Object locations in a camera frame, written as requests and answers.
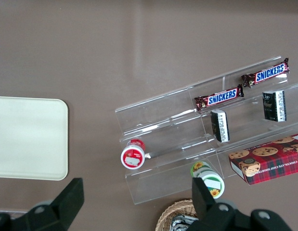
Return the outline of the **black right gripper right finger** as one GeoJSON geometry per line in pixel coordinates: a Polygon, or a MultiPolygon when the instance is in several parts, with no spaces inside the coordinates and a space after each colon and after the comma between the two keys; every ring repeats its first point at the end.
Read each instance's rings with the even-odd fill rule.
{"type": "Polygon", "coordinates": [[[192,179],[192,201],[198,217],[189,231],[249,231],[249,217],[229,203],[216,202],[201,178],[192,179]]]}

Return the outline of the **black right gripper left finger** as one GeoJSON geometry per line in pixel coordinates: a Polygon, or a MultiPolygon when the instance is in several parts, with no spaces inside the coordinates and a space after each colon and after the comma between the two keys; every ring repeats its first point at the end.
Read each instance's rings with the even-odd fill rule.
{"type": "Polygon", "coordinates": [[[38,205],[11,222],[12,231],[66,231],[84,204],[83,179],[74,178],[48,205],[38,205]]]}

